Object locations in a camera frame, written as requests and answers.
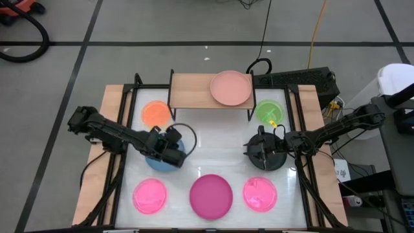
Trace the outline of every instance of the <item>wooden board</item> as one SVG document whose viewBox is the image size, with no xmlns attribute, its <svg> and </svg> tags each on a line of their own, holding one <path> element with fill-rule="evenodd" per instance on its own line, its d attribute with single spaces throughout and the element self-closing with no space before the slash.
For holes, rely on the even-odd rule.
<svg viewBox="0 0 414 233">
<path fill-rule="evenodd" d="M 253 109 L 253 92 L 247 101 L 227 106 L 216 101 L 210 92 L 210 82 L 217 74 L 173 74 L 171 82 L 171 108 Z M 252 83 L 252 75 L 245 74 Z"/>
<path fill-rule="evenodd" d="M 103 116 L 111 120 L 116 120 L 118 116 L 118 110 L 122 96 L 122 87 L 123 85 L 108 85 L 105 89 L 100 112 Z M 299 91 L 307 130 L 313 130 L 322 127 L 324 125 L 323 118 L 321 115 L 315 87 L 310 85 L 300 85 Z M 295 125 L 298 126 L 299 121 L 297 109 L 294 97 L 292 95 L 291 99 Z M 124 116 L 127 115 L 128 109 L 129 108 L 127 107 Z M 331 154 L 328 146 L 323 146 L 321 150 L 328 154 Z M 101 145 L 92 145 L 88 162 L 99 155 L 101 151 Z M 316 156 L 314 156 L 313 161 L 316 170 L 316 180 L 318 182 L 319 193 L 322 200 L 325 202 L 331 212 L 338 218 L 338 220 L 344 225 L 347 225 L 345 210 L 343 208 L 338 183 L 336 182 L 336 175 L 332 160 L 326 155 L 318 153 Z M 73 224 L 78 224 L 83 221 L 101 197 L 105 182 L 105 176 L 107 173 L 108 162 L 109 156 L 103 157 L 91 165 L 91 167 L 86 171 L 83 180 L 83 186 L 78 199 L 78 205 L 76 207 L 76 212 L 73 219 Z M 315 206 L 310 196 L 309 205 L 313 225 L 317 226 L 318 224 Z M 107 210 L 111 210 L 111 207 L 112 201 L 109 201 Z M 105 218 L 104 223 L 109 223 L 109 220 Z"/>
</svg>

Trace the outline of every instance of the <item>white table surface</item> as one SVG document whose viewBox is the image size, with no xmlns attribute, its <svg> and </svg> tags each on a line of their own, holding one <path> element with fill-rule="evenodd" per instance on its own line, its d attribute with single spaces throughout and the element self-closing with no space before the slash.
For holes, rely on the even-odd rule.
<svg viewBox="0 0 414 233">
<path fill-rule="evenodd" d="M 167 89 L 138 90 L 132 129 L 149 130 L 140 119 L 142 108 L 152 100 L 167 102 Z M 256 100 L 272 99 L 284 108 L 282 124 L 290 131 L 283 90 L 256 89 Z M 116 228 L 306 228 L 300 184 L 294 160 L 273 172 L 262 171 L 249 161 L 243 152 L 249 139 L 257 133 L 261 123 L 253 116 L 247 120 L 247 110 L 236 109 L 177 109 L 176 122 L 189 124 L 197 133 L 195 151 L 185 160 L 181 169 L 161 173 L 150 168 L 145 157 L 129 146 L 116 218 Z M 184 126 L 176 129 L 182 134 L 186 152 L 194 143 L 192 132 Z M 272 132 L 272 127 L 265 127 Z M 282 128 L 276 130 L 283 137 Z M 203 175 L 217 174 L 225 178 L 233 191 L 233 205 L 222 218 L 208 221 L 199 217 L 190 206 L 190 188 Z M 258 213 L 249 209 L 242 197 L 245 182 L 251 177 L 266 177 L 278 192 L 275 207 Z M 135 209 L 132 194 L 139 182 L 148 178 L 162 181 L 168 192 L 164 208 L 153 215 L 141 214 Z"/>
</svg>

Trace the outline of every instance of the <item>white container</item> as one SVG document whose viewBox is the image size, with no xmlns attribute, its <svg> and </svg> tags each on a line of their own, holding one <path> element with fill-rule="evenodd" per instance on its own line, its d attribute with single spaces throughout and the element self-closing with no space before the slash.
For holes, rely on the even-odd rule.
<svg viewBox="0 0 414 233">
<path fill-rule="evenodd" d="M 382 94 L 395 94 L 414 83 L 414 66 L 407 64 L 389 64 L 381 68 L 374 80 L 362 89 L 345 108 L 356 109 L 368 104 L 372 97 Z M 343 111 L 343 114 L 351 113 L 352 109 Z M 361 133 L 362 129 L 356 129 L 348 133 L 350 138 Z M 379 129 L 369 130 L 355 138 L 357 140 L 370 139 L 380 134 Z"/>
</svg>

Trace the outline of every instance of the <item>blue bowl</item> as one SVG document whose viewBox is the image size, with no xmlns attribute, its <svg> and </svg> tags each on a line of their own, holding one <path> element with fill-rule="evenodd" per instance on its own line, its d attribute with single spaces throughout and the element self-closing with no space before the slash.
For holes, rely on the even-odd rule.
<svg viewBox="0 0 414 233">
<path fill-rule="evenodd" d="M 186 151 L 184 149 L 184 143 L 181 140 L 179 140 L 177 144 L 179 145 L 179 150 L 185 153 Z M 145 158 L 145 161 L 148 163 L 150 167 L 152 167 L 154 170 L 158 172 L 174 172 L 179 169 L 178 167 L 174 167 L 166 162 L 156 161 L 148 157 Z"/>
</svg>

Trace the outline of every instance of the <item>pink bowl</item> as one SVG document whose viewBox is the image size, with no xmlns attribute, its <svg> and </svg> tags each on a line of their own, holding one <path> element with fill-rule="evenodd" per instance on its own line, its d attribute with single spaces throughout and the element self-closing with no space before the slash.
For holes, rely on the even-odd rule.
<svg viewBox="0 0 414 233">
<path fill-rule="evenodd" d="M 155 214 L 167 201 L 167 189 L 157 179 L 146 179 L 139 183 L 133 192 L 132 201 L 135 208 L 143 214 Z"/>
<path fill-rule="evenodd" d="M 264 177 L 253 177 L 243 187 L 246 205 L 256 212 L 268 212 L 278 200 L 278 192 L 271 181 Z"/>
<path fill-rule="evenodd" d="M 240 72 L 223 71 L 212 79 L 210 91 L 218 102 L 235 106 L 248 100 L 252 94 L 252 84 Z"/>
<path fill-rule="evenodd" d="M 203 175 L 191 187 L 191 207 L 204 219 L 216 220 L 223 217 L 232 207 L 232 203 L 232 188 L 218 175 Z"/>
</svg>

